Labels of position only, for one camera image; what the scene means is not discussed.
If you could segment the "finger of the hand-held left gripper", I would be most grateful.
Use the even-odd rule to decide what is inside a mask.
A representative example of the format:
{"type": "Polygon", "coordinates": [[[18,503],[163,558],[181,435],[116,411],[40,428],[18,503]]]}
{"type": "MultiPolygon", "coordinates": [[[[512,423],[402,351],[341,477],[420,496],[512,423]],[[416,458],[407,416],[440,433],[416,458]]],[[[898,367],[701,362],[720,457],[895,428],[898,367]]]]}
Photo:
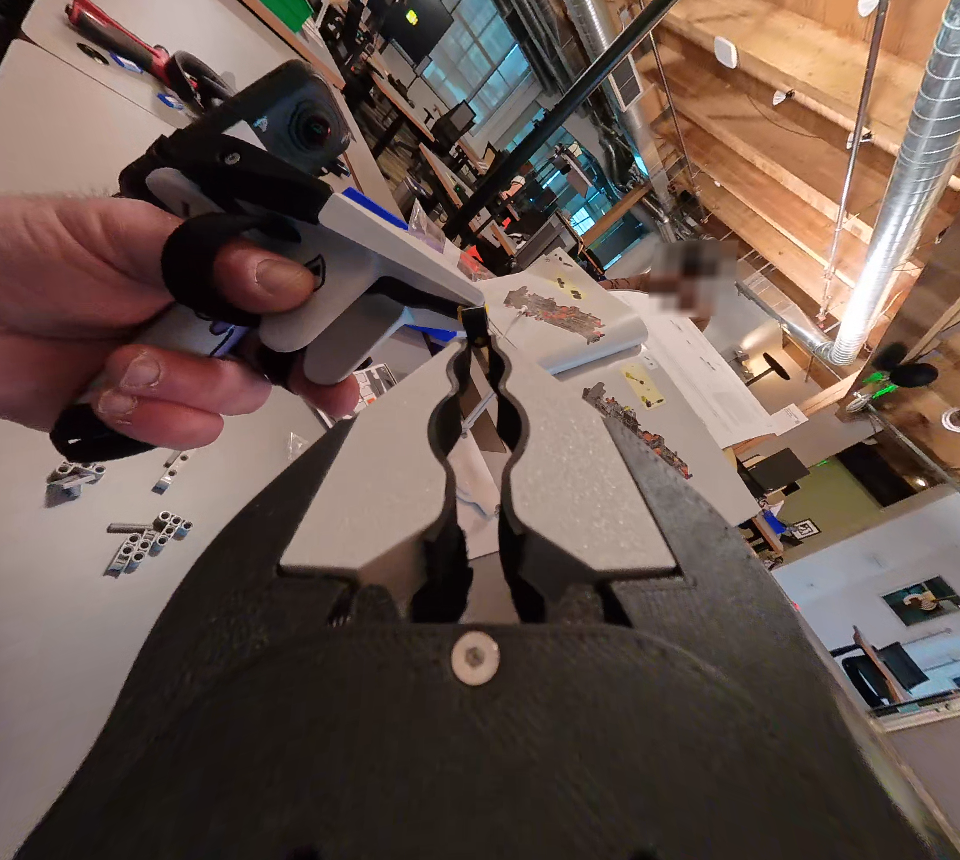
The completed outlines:
{"type": "Polygon", "coordinates": [[[353,264],[369,270],[370,283],[390,278],[457,306],[485,304],[482,291],[435,250],[354,198],[331,194],[320,210],[320,225],[359,248],[361,258],[353,264]]]}

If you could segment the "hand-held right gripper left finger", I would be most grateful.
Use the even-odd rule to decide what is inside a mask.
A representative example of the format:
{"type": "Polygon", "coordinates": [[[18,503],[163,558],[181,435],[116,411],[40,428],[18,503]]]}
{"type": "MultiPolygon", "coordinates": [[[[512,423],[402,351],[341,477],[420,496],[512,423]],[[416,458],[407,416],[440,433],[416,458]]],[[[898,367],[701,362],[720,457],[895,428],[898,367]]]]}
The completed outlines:
{"type": "Polygon", "coordinates": [[[414,622],[460,620],[470,565],[449,455],[469,378],[469,346],[452,342],[347,424],[283,574],[383,587],[414,622]]]}

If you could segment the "lego instruction booklet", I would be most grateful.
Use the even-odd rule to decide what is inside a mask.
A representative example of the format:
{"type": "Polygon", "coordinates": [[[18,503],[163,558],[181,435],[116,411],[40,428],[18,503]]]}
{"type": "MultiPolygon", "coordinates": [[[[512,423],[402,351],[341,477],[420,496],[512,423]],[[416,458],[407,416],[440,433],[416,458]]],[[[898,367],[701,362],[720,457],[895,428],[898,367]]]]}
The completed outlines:
{"type": "Polygon", "coordinates": [[[689,318],[605,290],[560,250],[476,286],[507,344],[618,421],[731,525],[761,513],[727,450],[772,434],[774,419],[689,318]]]}

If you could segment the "long light grey lego beam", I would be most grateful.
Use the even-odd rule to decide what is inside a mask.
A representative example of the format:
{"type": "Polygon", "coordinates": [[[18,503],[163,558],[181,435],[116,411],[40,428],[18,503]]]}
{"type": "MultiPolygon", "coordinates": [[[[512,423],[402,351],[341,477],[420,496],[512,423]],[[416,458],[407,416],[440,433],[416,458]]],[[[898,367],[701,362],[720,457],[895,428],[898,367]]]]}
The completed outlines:
{"type": "Polygon", "coordinates": [[[191,451],[173,451],[163,461],[163,470],[151,492],[164,494],[178,478],[191,457],[191,451]]]}

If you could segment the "person's left hand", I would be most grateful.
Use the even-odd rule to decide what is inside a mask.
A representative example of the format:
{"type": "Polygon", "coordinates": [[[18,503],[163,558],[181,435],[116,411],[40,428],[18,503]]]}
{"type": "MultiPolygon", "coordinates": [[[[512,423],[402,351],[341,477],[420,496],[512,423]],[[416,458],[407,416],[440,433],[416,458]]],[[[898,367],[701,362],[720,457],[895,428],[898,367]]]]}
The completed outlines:
{"type": "Polygon", "coordinates": [[[244,362],[137,342],[171,303],[162,248],[179,223],[125,198],[2,198],[3,420],[49,432],[95,384],[106,428],[189,450],[268,402],[269,380],[244,362]]]}

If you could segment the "blue plastic bin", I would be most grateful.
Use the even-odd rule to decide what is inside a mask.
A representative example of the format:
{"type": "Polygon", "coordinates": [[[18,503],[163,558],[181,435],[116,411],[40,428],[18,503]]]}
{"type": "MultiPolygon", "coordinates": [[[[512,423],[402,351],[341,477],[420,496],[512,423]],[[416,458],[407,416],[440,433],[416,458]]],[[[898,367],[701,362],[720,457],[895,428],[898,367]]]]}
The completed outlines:
{"type": "MultiPolygon", "coordinates": [[[[405,220],[403,220],[400,216],[388,211],[386,208],[378,205],[376,202],[367,197],[365,194],[360,193],[354,187],[348,186],[343,191],[343,195],[369,209],[371,212],[378,215],[380,218],[383,218],[393,226],[402,229],[403,232],[410,232],[409,224],[405,220]]],[[[419,310],[409,309],[407,314],[405,314],[405,319],[402,321],[401,327],[402,329],[416,332],[424,337],[424,340],[428,345],[433,344],[435,346],[446,345],[450,341],[463,338],[466,335],[460,329],[449,329],[439,325],[439,321],[428,322],[427,319],[427,313],[419,310]]]]}

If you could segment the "black headphones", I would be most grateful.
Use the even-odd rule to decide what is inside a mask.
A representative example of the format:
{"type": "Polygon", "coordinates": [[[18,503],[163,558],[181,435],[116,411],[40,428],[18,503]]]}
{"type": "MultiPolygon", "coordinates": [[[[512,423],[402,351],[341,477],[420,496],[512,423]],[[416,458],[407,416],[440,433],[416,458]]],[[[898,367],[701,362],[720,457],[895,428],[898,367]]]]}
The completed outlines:
{"type": "Polygon", "coordinates": [[[186,51],[171,54],[164,66],[167,86],[193,114],[200,116],[232,98],[235,88],[186,51]]]}

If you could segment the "white booklet stand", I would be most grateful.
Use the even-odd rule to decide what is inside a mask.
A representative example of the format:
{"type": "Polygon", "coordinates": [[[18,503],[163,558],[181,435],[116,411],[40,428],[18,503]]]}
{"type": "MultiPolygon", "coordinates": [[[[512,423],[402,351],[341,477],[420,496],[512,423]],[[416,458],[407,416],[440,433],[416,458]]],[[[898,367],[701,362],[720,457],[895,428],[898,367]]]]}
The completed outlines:
{"type": "Polygon", "coordinates": [[[476,444],[473,428],[494,397],[492,391],[487,393],[462,420],[460,436],[449,456],[455,477],[457,500],[474,508],[488,521],[499,514],[500,493],[476,444]]]}

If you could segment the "sticker sheet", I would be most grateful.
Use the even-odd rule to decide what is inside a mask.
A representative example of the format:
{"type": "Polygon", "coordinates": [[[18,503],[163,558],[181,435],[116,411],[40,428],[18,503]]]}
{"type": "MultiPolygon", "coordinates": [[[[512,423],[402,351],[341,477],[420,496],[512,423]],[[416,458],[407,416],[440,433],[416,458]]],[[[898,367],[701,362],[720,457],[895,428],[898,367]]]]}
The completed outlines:
{"type": "Polygon", "coordinates": [[[359,391],[359,399],[354,408],[354,413],[359,413],[375,403],[377,399],[393,389],[398,382],[390,368],[384,363],[370,365],[354,371],[353,376],[357,381],[359,391]]]}

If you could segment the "black office chair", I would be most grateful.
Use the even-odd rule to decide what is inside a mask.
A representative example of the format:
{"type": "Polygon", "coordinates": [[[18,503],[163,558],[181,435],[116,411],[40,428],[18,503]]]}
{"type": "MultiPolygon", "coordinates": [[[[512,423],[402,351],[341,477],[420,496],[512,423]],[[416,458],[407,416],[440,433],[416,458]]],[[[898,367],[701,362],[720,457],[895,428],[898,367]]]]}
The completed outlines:
{"type": "Polygon", "coordinates": [[[474,110],[467,101],[456,104],[439,116],[430,128],[434,151],[439,155],[449,154],[463,135],[473,128],[474,121],[474,110]]]}

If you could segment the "red and black tool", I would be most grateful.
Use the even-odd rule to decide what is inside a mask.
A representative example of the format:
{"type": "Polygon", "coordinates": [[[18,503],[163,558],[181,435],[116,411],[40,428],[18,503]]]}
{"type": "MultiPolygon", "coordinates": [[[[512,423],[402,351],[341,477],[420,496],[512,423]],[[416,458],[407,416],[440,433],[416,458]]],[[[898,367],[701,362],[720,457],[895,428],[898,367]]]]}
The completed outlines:
{"type": "Polygon", "coordinates": [[[114,21],[90,0],[72,0],[64,8],[68,24],[95,46],[136,65],[163,86],[173,89],[166,67],[171,54],[152,46],[114,21]]]}

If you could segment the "black steel pillar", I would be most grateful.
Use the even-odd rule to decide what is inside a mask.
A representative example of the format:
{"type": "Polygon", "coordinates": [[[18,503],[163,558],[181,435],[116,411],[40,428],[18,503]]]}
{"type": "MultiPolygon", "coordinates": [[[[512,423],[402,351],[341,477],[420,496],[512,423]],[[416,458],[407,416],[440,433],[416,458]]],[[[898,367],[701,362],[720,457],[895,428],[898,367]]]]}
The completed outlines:
{"type": "Polygon", "coordinates": [[[543,116],[515,149],[490,170],[476,191],[447,221],[444,231],[452,241],[472,243],[476,234],[471,221],[491,205],[504,190],[519,167],[544,144],[550,134],[564,125],[569,116],[603,86],[615,67],[666,16],[679,0],[652,0],[639,16],[619,34],[612,44],[583,72],[554,107],[543,116]]]}

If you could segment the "white vent grille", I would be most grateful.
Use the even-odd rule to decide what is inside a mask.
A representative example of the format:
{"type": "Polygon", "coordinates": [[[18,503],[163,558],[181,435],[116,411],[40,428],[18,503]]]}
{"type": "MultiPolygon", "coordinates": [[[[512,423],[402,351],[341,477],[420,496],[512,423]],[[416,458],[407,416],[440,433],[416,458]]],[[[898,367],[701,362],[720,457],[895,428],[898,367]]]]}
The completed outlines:
{"type": "Polygon", "coordinates": [[[629,112],[643,96],[644,82],[630,53],[611,70],[608,81],[616,103],[624,113],[629,112]]]}

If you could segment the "black wall screen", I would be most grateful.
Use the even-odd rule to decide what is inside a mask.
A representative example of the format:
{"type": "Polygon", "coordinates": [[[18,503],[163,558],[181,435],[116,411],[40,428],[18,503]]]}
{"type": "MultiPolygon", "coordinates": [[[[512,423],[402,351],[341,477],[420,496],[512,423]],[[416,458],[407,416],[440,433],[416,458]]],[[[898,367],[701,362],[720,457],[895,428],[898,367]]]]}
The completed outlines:
{"type": "Polygon", "coordinates": [[[380,27],[381,37],[420,70],[453,25],[442,0],[399,0],[389,7],[380,27]]]}

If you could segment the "framed wall picture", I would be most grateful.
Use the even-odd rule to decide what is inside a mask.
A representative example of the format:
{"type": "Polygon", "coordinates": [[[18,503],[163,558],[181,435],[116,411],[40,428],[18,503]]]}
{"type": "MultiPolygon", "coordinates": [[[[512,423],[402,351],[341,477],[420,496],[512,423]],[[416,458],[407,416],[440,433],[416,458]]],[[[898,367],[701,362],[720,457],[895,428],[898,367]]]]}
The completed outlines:
{"type": "Polygon", "coordinates": [[[958,590],[940,575],[908,584],[881,598],[904,626],[918,626],[959,612],[958,590]]]}

